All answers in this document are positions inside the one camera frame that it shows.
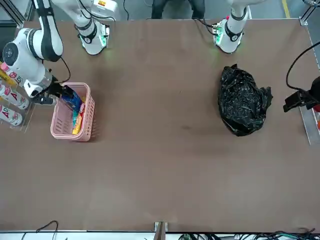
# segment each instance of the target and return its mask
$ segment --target black plastic bag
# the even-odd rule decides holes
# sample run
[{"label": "black plastic bag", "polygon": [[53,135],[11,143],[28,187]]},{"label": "black plastic bag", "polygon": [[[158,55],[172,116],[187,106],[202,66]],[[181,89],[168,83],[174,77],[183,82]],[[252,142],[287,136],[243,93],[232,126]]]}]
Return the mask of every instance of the black plastic bag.
[{"label": "black plastic bag", "polygon": [[224,124],[233,134],[246,136],[261,129],[272,98],[269,86],[258,89],[252,75],[237,64],[224,67],[218,105]]}]

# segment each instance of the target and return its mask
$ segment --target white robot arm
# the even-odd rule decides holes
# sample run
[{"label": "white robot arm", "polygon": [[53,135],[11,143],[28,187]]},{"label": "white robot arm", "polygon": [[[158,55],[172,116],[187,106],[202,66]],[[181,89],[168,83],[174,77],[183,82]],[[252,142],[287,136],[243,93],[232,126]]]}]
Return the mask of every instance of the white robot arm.
[{"label": "white robot arm", "polygon": [[118,18],[118,5],[115,1],[52,0],[52,2],[73,20],[79,31],[82,46],[88,54],[97,55],[107,46],[109,27],[93,16],[101,19]]},{"label": "white robot arm", "polygon": [[260,4],[266,0],[226,0],[231,5],[228,19],[213,26],[214,43],[225,53],[233,53],[241,42],[243,30],[248,19],[248,6]]},{"label": "white robot arm", "polygon": [[34,0],[41,29],[23,28],[3,49],[2,56],[9,68],[25,79],[24,88],[30,97],[47,89],[53,76],[41,60],[56,62],[63,53],[49,0]]},{"label": "white robot arm", "polygon": [[[80,0],[54,0],[53,2],[75,22],[87,53],[96,55],[107,45],[109,31],[106,31],[104,24],[93,19],[87,10],[96,6],[93,0],[83,0],[86,4],[83,10],[87,11],[88,16],[83,14],[77,1]],[[114,13],[117,10],[117,4],[112,2],[108,5],[111,7],[110,14],[112,10]],[[42,60],[58,61],[63,54],[63,43],[57,30],[50,0],[33,0],[33,3],[39,16],[41,29],[21,29],[17,37],[4,47],[2,56],[8,67],[25,79],[24,89],[31,98],[38,98],[34,99],[35,102],[54,104],[53,98],[43,97],[40,93],[47,91],[48,94],[58,97],[61,94],[61,87],[59,81],[42,64]],[[108,9],[102,6],[97,14],[103,16]]]}]

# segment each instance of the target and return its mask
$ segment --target black pants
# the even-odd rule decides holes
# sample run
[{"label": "black pants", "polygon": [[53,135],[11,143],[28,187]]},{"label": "black pants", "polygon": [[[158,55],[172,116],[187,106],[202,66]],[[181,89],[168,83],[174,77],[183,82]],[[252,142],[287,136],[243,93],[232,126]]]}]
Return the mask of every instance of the black pants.
[{"label": "black pants", "polygon": [[[168,0],[153,0],[152,4],[152,19],[161,19],[162,12],[165,9]],[[205,16],[205,0],[189,0],[191,8],[193,10],[192,17],[197,19],[203,19]]]}]

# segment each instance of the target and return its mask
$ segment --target white can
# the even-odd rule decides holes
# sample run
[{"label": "white can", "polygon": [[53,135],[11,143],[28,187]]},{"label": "white can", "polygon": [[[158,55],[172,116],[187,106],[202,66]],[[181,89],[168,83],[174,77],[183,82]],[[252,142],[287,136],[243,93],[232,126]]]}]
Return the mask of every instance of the white can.
[{"label": "white can", "polygon": [[20,86],[20,87],[24,87],[24,84],[25,84],[25,80],[19,76],[17,73],[15,73],[14,71],[12,71],[8,65],[3,62],[1,63],[0,65],[0,68],[12,79],[15,80],[15,82]]},{"label": "white can", "polygon": [[11,87],[4,85],[2,81],[0,81],[0,97],[22,110],[29,106],[28,99],[19,92],[14,91]]},{"label": "white can", "polygon": [[3,120],[13,126],[18,126],[22,123],[23,117],[20,113],[0,105],[0,120]]}]

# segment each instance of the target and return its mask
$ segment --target plastic basket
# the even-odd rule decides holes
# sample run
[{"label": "plastic basket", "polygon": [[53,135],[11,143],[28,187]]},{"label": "plastic basket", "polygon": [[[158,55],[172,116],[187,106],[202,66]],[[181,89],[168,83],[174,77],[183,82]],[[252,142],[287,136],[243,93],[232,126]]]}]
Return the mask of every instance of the plastic basket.
[{"label": "plastic basket", "polygon": [[55,139],[67,139],[77,142],[89,141],[95,111],[95,101],[91,97],[90,87],[83,82],[68,82],[62,85],[68,85],[80,98],[85,97],[81,130],[77,135],[72,134],[73,111],[63,100],[57,99],[51,121],[51,134]]}]

